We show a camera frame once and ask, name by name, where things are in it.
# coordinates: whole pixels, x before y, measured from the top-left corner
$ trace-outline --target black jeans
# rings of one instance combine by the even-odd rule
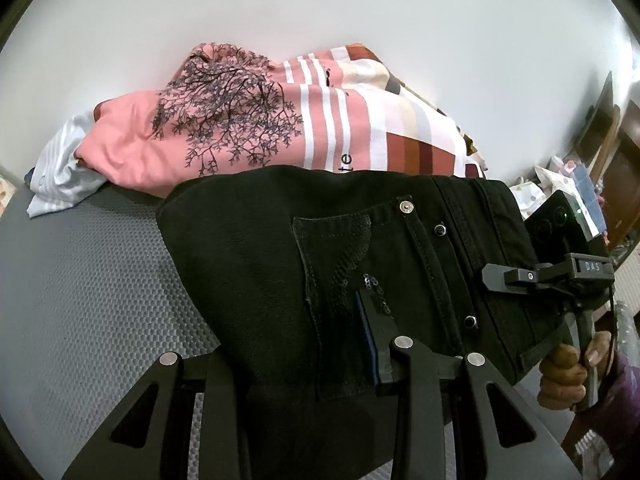
[[[479,281],[486,263],[536,263],[501,182],[273,166],[181,184],[157,217],[251,385],[255,478],[357,478],[390,458],[395,405],[372,395],[359,288],[403,334],[442,354],[482,352],[511,383],[561,323],[557,305]]]

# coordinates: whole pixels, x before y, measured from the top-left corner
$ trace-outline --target black button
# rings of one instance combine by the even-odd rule
[[[478,320],[476,316],[466,316],[465,317],[465,327],[466,328],[475,328],[478,326]]]

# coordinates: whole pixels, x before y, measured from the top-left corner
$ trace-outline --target purple sleeve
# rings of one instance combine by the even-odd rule
[[[629,452],[637,452],[629,448],[636,446],[640,433],[640,368],[630,366],[623,355],[616,354],[603,388],[605,396],[576,417],[584,418],[618,461]]]

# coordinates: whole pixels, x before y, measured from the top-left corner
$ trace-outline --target white wall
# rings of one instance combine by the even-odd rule
[[[0,166],[23,174],[66,118],[162,87],[203,41],[277,60],[363,42],[506,180],[562,150],[609,70],[623,105],[631,70],[609,0],[35,0],[0,53]]]

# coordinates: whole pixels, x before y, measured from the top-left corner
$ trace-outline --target tree print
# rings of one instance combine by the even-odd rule
[[[265,166],[280,146],[300,134],[302,117],[284,99],[267,57],[229,44],[201,44],[159,93],[153,137],[186,134],[185,165],[199,175],[218,170],[216,154],[226,150],[234,164]]]

